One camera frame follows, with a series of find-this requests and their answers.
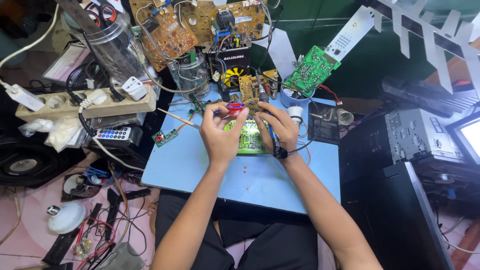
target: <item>paintbrush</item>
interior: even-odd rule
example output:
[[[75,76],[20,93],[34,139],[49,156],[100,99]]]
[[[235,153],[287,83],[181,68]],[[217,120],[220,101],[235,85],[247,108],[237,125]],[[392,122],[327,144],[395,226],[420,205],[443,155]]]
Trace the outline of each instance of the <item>paintbrush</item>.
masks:
[[[160,110],[160,111],[162,111],[162,112],[164,112],[164,113],[166,113],[166,114],[168,114],[168,115],[170,115],[170,116],[172,116],[172,117],[174,117],[174,118],[177,118],[178,120],[184,122],[185,124],[189,124],[189,125],[191,125],[192,127],[196,128],[196,129],[200,129],[200,126],[199,126],[199,125],[194,124],[194,123],[192,123],[192,122],[190,122],[190,121],[188,121],[188,120],[185,120],[185,119],[183,119],[183,118],[181,118],[181,117],[178,117],[178,116],[176,116],[176,115],[173,114],[173,113],[169,113],[168,111],[162,110],[162,109],[160,109],[160,108],[157,108],[157,110]]]

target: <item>blue table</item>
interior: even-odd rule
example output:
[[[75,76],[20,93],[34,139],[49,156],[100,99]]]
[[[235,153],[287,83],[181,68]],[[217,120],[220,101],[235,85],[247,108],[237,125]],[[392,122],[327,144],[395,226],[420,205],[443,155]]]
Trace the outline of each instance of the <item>blue table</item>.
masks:
[[[175,94],[173,100],[181,98]],[[212,89],[204,100],[217,100],[218,92]],[[335,105],[332,100],[314,98],[315,101]],[[280,99],[270,103],[278,108],[285,107]],[[170,106],[169,112],[182,118],[188,117],[193,105]],[[308,120],[308,108],[304,108],[302,118]],[[195,114],[193,123],[201,124],[202,118]],[[162,125],[164,133],[182,124],[181,121],[166,116]],[[305,126],[300,134],[305,134]],[[312,142],[308,149],[311,155],[309,167],[340,202],[340,179],[338,172],[338,146]],[[306,149],[300,151],[308,162]],[[185,126],[179,135],[164,146],[154,146],[148,160],[142,182],[160,188],[193,192],[208,167],[208,156],[197,129]],[[280,163],[269,154],[259,156],[237,156],[230,164],[218,194],[219,198],[264,207],[306,214],[300,194]]]

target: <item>person's left hand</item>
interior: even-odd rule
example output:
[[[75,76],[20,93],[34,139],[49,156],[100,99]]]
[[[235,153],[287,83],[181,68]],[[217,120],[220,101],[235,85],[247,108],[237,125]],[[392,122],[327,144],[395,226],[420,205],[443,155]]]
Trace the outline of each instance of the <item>person's left hand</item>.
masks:
[[[200,126],[200,135],[207,149],[210,164],[227,168],[237,155],[240,133],[247,120],[249,109],[244,108],[237,117],[227,116],[226,102],[209,104],[205,108],[204,120]],[[225,125],[236,119],[233,127],[224,131]]]

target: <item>yellow cooling fan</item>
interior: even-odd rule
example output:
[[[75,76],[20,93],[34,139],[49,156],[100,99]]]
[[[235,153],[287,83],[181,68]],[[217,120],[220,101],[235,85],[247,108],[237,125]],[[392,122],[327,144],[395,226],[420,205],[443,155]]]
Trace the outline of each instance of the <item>yellow cooling fan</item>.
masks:
[[[227,72],[224,76],[223,83],[228,86],[239,86],[239,78],[247,75],[247,72],[242,67],[234,67],[227,69]]]

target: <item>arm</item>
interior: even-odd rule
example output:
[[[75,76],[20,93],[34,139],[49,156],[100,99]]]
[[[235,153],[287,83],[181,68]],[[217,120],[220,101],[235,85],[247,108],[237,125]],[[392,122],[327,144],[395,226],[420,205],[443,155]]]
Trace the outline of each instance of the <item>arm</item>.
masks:
[[[284,110],[277,109],[268,103],[259,102],[259,105],[273,114],[271,116],[263,112],[258,113],[273,127],[281,146],[287,151],[295,150],[299,128],[290,116]],[[272,142],[265,125],[261,124],[260,118],[256,116],[254,118],[259,126],[262,140],[270,150]],[[305,164],[300,154],[291,154],[288,158],[280,160],[280,163],[300,191],[315,229],[332,249],[342,268],[381,269],[357,224]]]
[[[210,164],[178,217],[158,245],[152,270],[190,269],[197,256],[212,214],[223,176],[238,150],[240,132],[248,115],[248,108],[238,117],[229,131],[223,131],[233,118],[226,117],[226,103],[207,105],[200,135],[204,141]]]

